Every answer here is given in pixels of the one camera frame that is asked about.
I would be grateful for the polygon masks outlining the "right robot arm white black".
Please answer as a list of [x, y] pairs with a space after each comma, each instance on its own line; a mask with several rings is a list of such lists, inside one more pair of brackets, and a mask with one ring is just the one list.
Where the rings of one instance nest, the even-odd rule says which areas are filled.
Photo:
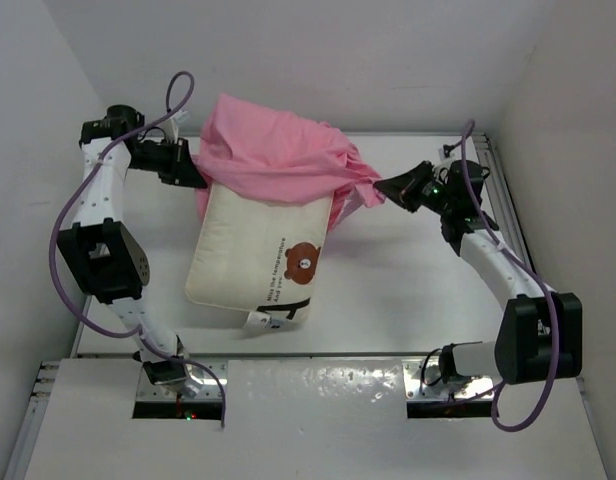
[[541, 287], [517, 265], [496, 222], [481, 210], [490, 171], [473, 161], [429, 161], [375, 182], [375, 189], [404, 210], [425, 207], [440, 217], [454, 253], [470, 265], [503, 310], [495, 340], [449, 344], [438, 365], [444, 382], [462, 377], [499, 378], [509, 385], [574, 378], [583, 364], [583, 307], [573, 293]]

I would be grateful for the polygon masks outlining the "cream pillow with bear print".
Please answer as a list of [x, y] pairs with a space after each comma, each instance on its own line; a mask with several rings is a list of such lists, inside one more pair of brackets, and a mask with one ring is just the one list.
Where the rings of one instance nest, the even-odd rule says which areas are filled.
[[185, 284], [195, 304], [249, 315], [255, 328], [304, 323], [332, 197], [303, 205], [247, 199], [216, 183]]

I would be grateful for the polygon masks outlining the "pink pillowcase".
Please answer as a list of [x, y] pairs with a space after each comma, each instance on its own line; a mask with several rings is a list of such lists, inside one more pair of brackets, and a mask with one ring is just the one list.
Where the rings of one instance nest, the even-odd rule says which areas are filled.
[[380, 174], [326, 122], [221, 94], [200, 133], [193, 162], [210, 185], [282, 205], [332, 198], [329, 231], [360, 207], [385, 202]]

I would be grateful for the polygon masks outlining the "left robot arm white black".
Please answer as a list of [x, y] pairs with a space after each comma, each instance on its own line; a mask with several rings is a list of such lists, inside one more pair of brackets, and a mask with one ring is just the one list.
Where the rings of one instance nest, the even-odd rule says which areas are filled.
[[70, 227], [60, 228], [55, 249], [61, 253], [80, 289], [121, 321], [120, 337], [132, 339], [148, 380], [180, 393], [193, 384], [192, 366], [174, 331], [149, 317], [144, 295], [150, 281], [147, 254], [123, 222], [128, 171], [152, 172], [167, 185], [204, 189], [187, 140], [174, 124], [159, 122], [163, 140], [143, 140], [145, 117], [126, 105], [113, 105], [100, 120], [83, 124], [85, 186]]

